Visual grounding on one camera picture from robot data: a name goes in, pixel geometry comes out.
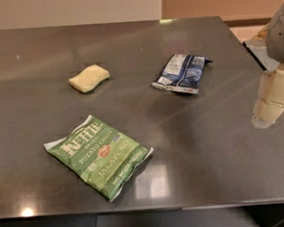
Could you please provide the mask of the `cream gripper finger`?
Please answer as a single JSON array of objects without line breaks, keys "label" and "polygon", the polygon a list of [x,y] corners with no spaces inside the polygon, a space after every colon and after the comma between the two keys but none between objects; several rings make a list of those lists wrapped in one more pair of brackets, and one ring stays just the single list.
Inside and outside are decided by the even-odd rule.
[{"label": "cream gripper finger", "polygon": [[284,63],[262,74],[251,124],[257,129],[271,127],[284,113]]}]

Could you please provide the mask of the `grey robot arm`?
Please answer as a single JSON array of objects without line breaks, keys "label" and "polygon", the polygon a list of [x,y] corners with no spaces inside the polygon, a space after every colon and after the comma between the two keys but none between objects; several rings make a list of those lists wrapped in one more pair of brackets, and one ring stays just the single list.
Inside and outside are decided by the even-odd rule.
[{"label": "grey robot arm", "polygon": [[271,127],[284,113],[284,3],[271,18],[267,31],[268,57],[279,65],[274,71],[262,74],[251,118],[252,126],[257,129]]}]

